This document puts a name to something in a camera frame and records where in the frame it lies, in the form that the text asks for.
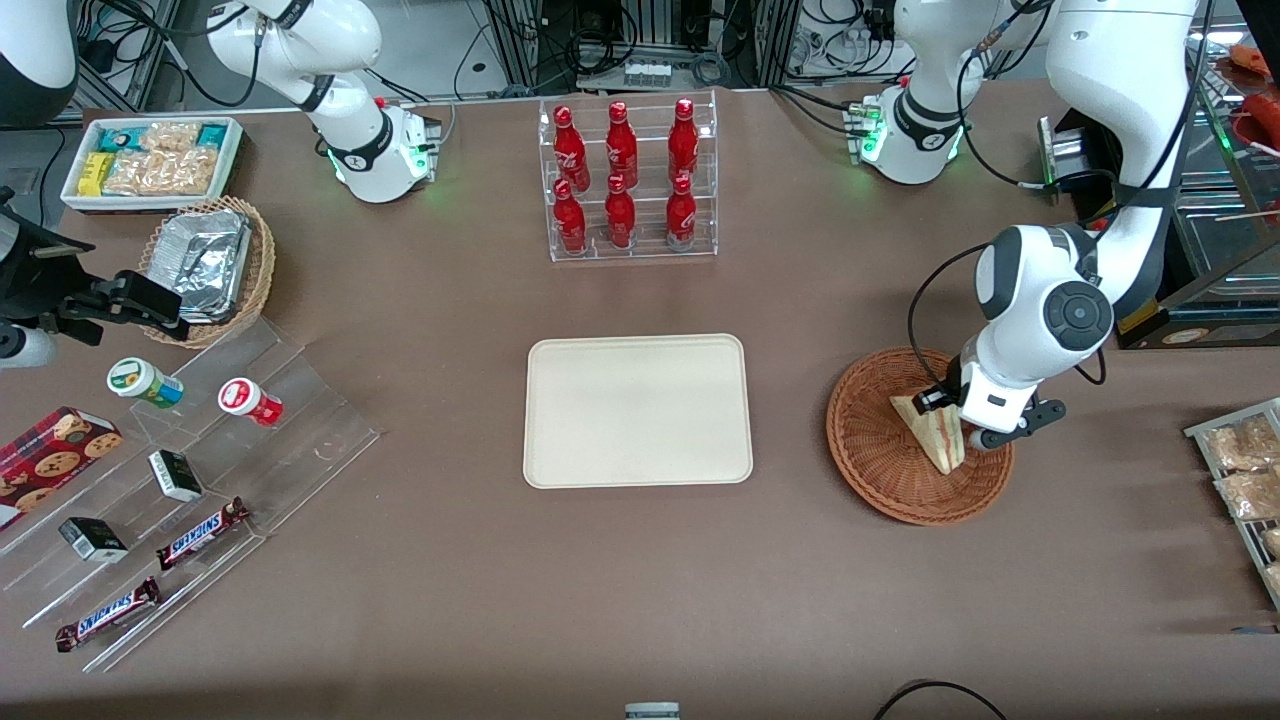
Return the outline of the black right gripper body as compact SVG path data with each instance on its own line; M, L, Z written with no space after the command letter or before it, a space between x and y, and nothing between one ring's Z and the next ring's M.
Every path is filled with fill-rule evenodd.
M13 190L1 190L3 320L32 331L97 331L96 323L64 309L68 299L92 290L95 278L78 256L96 246L23 218L9 206L13 197Z

